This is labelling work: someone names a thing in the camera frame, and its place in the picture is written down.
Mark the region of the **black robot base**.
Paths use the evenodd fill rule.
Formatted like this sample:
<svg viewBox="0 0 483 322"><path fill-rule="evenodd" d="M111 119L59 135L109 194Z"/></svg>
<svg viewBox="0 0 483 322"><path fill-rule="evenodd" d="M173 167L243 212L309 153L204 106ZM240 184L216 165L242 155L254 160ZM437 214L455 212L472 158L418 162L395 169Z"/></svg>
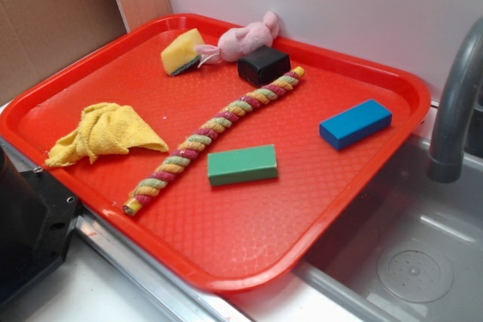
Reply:
<svg viewBox="0 0 483 322"><path fill-rule="evenodd" d="M1 150L2 308L64 263L80 206L49 172L20 172Z"/></svg>

